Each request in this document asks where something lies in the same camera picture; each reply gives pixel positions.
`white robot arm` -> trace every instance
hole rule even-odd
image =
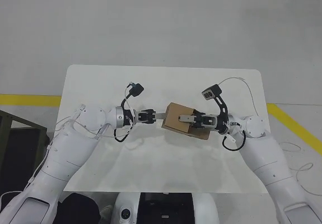
[[[322,211],[291,174],[283,150],[265,130],[263,120],[258,116],[239,118],[228,114],[227,106],[220,97],[221,92],[219,85],[202,92],[206,100],[217,102],[221,109],[219,115],[195,111],[192,116],[181,115],[179,120],[190,122],[195,128],[208,128],[225,135],[224,148],[239,151],[248,167],[265,185],[275,204],[279,223],[321,224]],[[225,146],[226,138],[235,142],[237,149]]]
[[[32,177],[24,191],[15,196],[1,212],[0,224],[53,223],[59,197],[65,186],[91,156],[109,127],[116,130],[135,123],[152,124],[156,119],[162,118],[163,114],[156,114],[153,110],[126,110],[124,104],[127,98],[138,96],[143,91],[140,84],[130,83],[129,86],[132,88],[121,106],[114,107],[109,112],[97,106],[85,105],[75,111],[74,116],[63,125],[48,146],[46,160],[37,176]],[[87,134],[90,133],[78,131],[76,124],[95,133],[88,137]],[[119,142],[124,140],[118,140],[116,132],[114,137]]]

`concrete floor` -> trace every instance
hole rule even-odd
[[[267,102],[322,141],[322,1],[0,0],[0,94],[61,95],[71,64],[257,69]],[[0,108],[51,132],[58,112]],[[300,179],[322,193],[320,156],[269,118],[278,141],[303,148],[290,165],[315,164]],[[275,223],[267,194],[214,197],[223,223]]]

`white table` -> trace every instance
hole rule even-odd
[[[58,120],[70,116],[79,104],[98,104],[103,109],[119,106],[130,81],[144,87],[141,95],[129,100],[136,110],[154,109],[160,113],[170,102],[175,102],[217,114],[219,108],[216,103],[205,101],[201,92],[228,77],[246,80],[258,113],[270,130],[261,75],[256,70],[246,69],[73,65],[67,71]],[[255,114],[244,83],[228,80],[221,89],[221,96],[230,112]],[[204,141],[162,129],[161,123],[137,124],[124,143],[103,138],[90,159],[70,180],[66,190],[267,192],[240,154],[222,147],[222,137],[218,133],[211,133],[209,140]]]

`yellow tape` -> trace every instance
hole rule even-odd
[[[0,105],[60,106],[61,96],[0,94]]]
[[[283,110],[277,107],[275,104],[267,104],[268,113],[278,119],[283,125],[290,129],[294,134],[301,138],[311,148],[313,148],[318,154],[322,156],[322,142],[318,140],[309,131],[303,128],[298,122],[287,115]]]
[[[60,106],[61,96],[0,94],[0,105],[16,106]],[[322,156],[322,142],[275,104],[267,104],[268,113],[277,118],[289,130]]]

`cardboard box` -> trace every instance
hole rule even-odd
[[[188,123],[179,121],[180,115],[192,115],[193,111],[192,108],[171,102],[167,107],[166,118],[163,120],[162,127],[186,136],[208,140],[210,130],[192,128]]]

